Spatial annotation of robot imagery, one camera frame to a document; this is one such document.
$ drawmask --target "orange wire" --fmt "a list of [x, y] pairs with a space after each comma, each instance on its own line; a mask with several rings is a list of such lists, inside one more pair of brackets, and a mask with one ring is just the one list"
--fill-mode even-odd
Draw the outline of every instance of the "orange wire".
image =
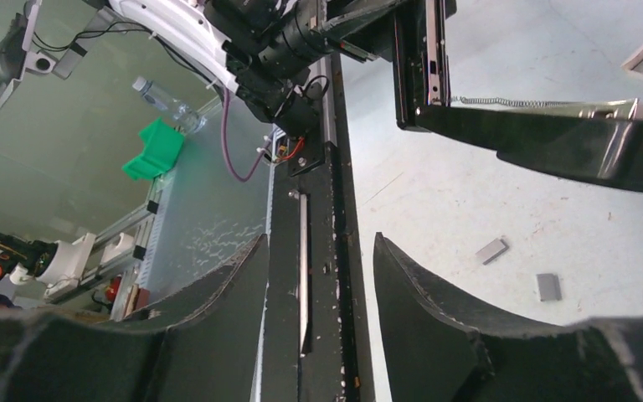
[[300, 141], [297, 143], [297, 145], [295, 145], [295, 149], [294, 149], [294, 150], [292, 150], [292, 153], [291, 153], [291, 154], [289, 154], [289, 155], [287, 155], [286, 157], [281, 158], [281, 159], [280, 159], [280, 161], [281, 161], [281, 162], [283, 162], [283, 161], [289, 161], [290, 159], [292, 159], [293, 157], [295, 157], [295, 155], [296, 155], [296, 154], [301, 150], [301, 146], [302, 146], [303, 144], [304, 144], [304, 137], [303, 137], [303, 138], [300, 138]]

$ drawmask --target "purple cable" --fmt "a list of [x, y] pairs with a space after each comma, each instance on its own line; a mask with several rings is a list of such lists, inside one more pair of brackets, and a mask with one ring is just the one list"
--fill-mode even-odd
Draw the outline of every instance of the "purple cable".
[[[223, 118], [220, 121], [220, 143], [221, 147], [223, 148], [223, 159], [225, 159], [225, 167], [228, 168], [228, 172], [230, 172], [233, 177], [238, 180], [241, 183], [245, 183], [250, 178], [253, 176], [255, 173], [255, 170], [257, 169], [257, 165], [260, 164], [260, 161], [262, 160], [262, 156], [265, 154], [264, 152], [259, 152], [257, 158], [255, 159], [255, 163], [253, 163], [253, 166], [250, 168], [250, 171], [248, 172], [247, 176], [241, 177], [237, 172], [235, 172], [235, 168], [233, 167], [233, 163], [230, 161], [230, 155], [228, 154], [228, 110], [230, 109], [230, 91], [227, 88], [223, 89]], [[267, 149], [270, 147], [270, 143], [272, 142], [271, 139], [268, 139], [265, 144], [263, 145], [264, 149]]]

